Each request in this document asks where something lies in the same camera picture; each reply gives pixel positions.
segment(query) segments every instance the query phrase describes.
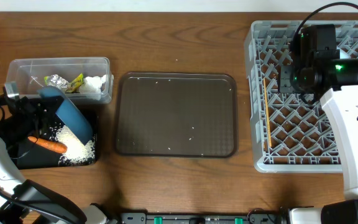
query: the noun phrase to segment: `silver foil wrapper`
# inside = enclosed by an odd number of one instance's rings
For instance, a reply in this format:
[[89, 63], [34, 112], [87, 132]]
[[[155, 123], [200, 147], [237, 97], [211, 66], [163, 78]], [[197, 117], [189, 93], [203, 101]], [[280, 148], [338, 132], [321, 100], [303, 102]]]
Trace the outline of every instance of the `silver foil wrapper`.
[[70, 83], [64, 78], [58, 75], [51, 75], [45, 79], [45, 84], [47, 86], [54, 86], [60, 89], [62, 92], [66, 91], [70, 86]]

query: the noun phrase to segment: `white wall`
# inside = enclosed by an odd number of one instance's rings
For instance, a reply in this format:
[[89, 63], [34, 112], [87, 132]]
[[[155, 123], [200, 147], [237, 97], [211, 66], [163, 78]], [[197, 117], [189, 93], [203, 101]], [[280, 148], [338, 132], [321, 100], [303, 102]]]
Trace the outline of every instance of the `white wall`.
[[[332, 0], [0, 0], [0, 11], [311, 12]], [[326, 12], [357, 12], [335, 6]]]

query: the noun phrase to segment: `clear plastic bin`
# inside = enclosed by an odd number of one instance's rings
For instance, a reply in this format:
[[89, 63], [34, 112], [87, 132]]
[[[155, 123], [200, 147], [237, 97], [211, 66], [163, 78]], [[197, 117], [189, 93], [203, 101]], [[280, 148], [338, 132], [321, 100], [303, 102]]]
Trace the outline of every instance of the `clear plastic bin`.
[[44, 77], [56, 74], [71, 82], [81, 73], [84, 77], [107, 75], [101, 93], [67, 93], [66, 96], [76, 105], [109, 103], [114, 77], [110, 61], [105, 57], [16, 59], [9, 65], [6, 82], [17, 83], [20, 97], [39, 98], [37, 90], [45, 86]]

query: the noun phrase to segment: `wooden table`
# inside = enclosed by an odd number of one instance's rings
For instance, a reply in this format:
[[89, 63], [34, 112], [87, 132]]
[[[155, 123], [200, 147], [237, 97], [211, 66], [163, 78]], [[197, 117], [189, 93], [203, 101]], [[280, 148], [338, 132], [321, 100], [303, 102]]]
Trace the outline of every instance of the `wooden table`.
[[[261, 174], [253, 165], [243, 43], [256, 20], [304, 13], [0, 12], [0, 94], [15, 58], [110, 59], [114, 99], [99, 106], [100, 160], [92, 166], [23, 170], [79, 207], [247, 213], [344, 200], [341, 174]], [[358, 14], [314, 19], [355, 20]], [[239, 152], [230, 159], [122, 157], [113, 151], [117, 83], [129, 71], [227, 73], [237, 82]], [[26, 219], [30, 223], [36, 215]]]

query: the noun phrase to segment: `orange carrot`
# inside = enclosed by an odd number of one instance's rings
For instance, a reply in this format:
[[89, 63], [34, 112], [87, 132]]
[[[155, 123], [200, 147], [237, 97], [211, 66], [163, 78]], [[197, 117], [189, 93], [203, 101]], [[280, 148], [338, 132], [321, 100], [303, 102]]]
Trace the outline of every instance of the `orange carrot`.
[[36, 137], [33, 136], [29, 136], [29, 140], [53, 152], [57, 152], [60, 154], [67, 152], [67, 146], [59, 142], [37, 139]]

